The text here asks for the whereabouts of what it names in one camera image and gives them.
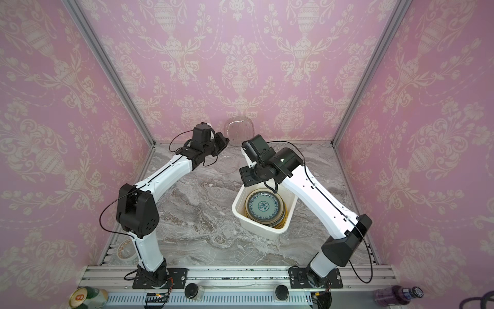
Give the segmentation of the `clear glass plate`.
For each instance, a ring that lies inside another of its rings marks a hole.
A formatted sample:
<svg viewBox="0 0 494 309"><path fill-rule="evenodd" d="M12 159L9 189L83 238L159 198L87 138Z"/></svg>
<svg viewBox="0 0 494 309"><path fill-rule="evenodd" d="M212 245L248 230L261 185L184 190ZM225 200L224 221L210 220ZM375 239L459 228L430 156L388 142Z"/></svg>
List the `clear glass plate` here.
<svg viewBox="0 0 494 309"><path fill-rule="evenodd" d="M241 148L226 148L219 156L213 168L223 174L238 173L245 163Z"/></svg>
<svg viewBox="0 0 494 309"><path fill-rule="evenodd" d="M229 139L229 146L239 147L255 135L252 120L247 116L231 117L224 125L223 135Z"/></svg>

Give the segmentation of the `white plastic bin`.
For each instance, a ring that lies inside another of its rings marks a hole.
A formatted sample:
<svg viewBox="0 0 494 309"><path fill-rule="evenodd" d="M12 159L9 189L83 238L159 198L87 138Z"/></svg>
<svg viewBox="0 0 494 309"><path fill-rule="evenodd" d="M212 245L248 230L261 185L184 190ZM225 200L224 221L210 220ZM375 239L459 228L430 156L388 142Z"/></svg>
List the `white plastic bin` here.
<svg viewBox="0 0 494 309"><path fill-rule="evenodd" d="M232 204L232 212L234 216L239 219L242 228L250 231L251 233L257 234L258 236L262 236L270 240L276 240L281 234L285 233L288 230L298 198L285 187L281 185L278 186L276 194L278 194L284 201L287 215L283 227L281 229L274 229L271 227L267 227L266 225L259 224L246 217L244 209L246 199L251 192L257 189L271 191L263 183L247 188L241 187L234 200L234 203Z"/></svg>

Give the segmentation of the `small dark green plate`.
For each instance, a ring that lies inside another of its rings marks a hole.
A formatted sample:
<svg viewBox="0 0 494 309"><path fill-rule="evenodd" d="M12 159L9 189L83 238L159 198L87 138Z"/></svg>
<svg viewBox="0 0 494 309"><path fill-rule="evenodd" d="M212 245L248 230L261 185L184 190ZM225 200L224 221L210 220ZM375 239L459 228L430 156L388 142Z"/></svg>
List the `small dark green plate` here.
<svg viewBox="0 0 494 309"><path fill-rule="evenodd" d="M246 213L252 220L273 221L281 213L281 202L271 191L254 191L246 202Z"/></svg>

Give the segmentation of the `cream plate with leaf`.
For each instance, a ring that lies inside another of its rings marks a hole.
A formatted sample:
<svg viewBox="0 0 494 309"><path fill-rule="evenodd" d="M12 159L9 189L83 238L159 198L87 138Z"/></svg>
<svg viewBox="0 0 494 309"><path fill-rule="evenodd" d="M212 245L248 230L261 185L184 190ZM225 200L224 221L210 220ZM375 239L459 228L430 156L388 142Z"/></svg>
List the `cream plate with leaf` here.
<svg viewBox="0 0 494 309"><path fill-rule="evenodd" d="M274 228L274 229L281 229L283 227L283 225L284 225L284 222L286 221L287 210L286 210L286 206L285 206L285 203L282 200L282 198L278 194L275 194L275 195L278 197L278 199L281 202L281 213L280 213L280 215L275 220L273 220L273 221L268 221L268 222L260 222L260 221L257 221L257 220L253 220L253 221L255 221L255 222L259 223L259 224L262 224L262 225L266 225L267 227L271 227L271 228ZM245 202L245 205L244 205L245 213L246 213L246 204L247 204L247 202Z"/></svg>

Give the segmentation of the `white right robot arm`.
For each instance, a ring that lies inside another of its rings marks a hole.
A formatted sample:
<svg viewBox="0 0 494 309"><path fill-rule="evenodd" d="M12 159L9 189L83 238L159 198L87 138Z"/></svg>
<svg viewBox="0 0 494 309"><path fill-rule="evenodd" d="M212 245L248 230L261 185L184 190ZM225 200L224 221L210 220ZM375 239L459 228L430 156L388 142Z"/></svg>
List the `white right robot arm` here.
<svg viewBox="0 0 494 309"><path fill-rule="evenodd" d="M256 135L241 147L247 161L239 170L245 187L274 181L275 187L284 187L300 199L327 229L329 238L306 267L310 285L323 287L331 271L350 264L365 243L372 220L339 202L311 173L305 156L294 144L275 151L270 142Z"/></svg>

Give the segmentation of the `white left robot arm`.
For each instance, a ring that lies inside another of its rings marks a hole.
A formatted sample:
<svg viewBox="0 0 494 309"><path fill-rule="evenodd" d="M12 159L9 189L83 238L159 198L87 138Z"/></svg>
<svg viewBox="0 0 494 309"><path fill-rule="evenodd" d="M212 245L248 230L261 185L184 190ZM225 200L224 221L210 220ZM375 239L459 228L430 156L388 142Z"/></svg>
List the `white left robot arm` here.
<svg viewBox="0 0 494 309"><path fill-rule="evenodd" d="M119 190L116 220L137 253L136 279L151 288L165 288L171 281L156 235L160 220L156 203L182 177L203 165L207 157L217 158L230 142L206 122L190 132L192 138L175 150L158 171L134 185L124 184Z"/></svg>

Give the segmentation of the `roll of tape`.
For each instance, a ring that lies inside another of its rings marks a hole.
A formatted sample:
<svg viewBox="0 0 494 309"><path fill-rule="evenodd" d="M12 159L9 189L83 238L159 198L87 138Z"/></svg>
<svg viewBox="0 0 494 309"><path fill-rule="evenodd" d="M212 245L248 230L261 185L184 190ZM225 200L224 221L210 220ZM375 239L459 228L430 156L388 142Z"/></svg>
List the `roll of tape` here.
<svg viewBox="0 0 494 309"><path fill-rule="evenodd" d="M132 260L136 256L136 250L131 239L123 241L117 247L117 258L122 261Z"/></svg>

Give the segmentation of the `purple drink bottle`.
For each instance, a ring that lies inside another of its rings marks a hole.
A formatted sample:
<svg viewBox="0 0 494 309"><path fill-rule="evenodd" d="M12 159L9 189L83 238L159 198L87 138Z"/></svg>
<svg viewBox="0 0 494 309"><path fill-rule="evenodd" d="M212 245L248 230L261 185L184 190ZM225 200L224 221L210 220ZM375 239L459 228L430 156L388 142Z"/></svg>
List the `purple drink bottle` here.
<svg viewBox="0 0 494 309"><path fill-rule="evenodd" d="M399 285L382 288L374 292L374 301L381 307L405 306L413 299L423 298L425 293L419 287L404 288Z"/></svg>

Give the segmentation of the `green drink can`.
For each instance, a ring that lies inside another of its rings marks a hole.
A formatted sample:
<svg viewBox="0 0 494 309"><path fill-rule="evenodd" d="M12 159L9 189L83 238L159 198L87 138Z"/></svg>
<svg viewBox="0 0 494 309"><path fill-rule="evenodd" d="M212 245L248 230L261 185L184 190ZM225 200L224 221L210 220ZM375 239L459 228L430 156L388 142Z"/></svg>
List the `green drink can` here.
<svg viewBox="0 0 494 309"><path fill-rule="evenodd" d="M78 288L70 297L68 304L70 308L93 309L103 308L108 302L108 291L93 287Z"/></svg>

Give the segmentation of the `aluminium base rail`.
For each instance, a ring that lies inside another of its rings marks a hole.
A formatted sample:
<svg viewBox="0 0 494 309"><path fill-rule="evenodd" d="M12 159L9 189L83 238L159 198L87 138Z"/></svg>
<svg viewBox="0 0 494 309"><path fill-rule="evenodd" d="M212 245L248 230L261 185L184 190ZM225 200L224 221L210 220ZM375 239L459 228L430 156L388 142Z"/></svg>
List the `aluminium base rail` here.
<svg viewBox="0 0 494 309"><path fill-rule="evenodd" d="M135 269L127 266L87 267L81 287L108 291L109 305L159 306L157 299L168 298L167 308L309 308L317 294L330 293L333 307L376 306L373 292L397 285L390 266L336 269L326 282L313 287L303 267L268 266L187 266L169 270L170 279L153 288Z"/></svg>

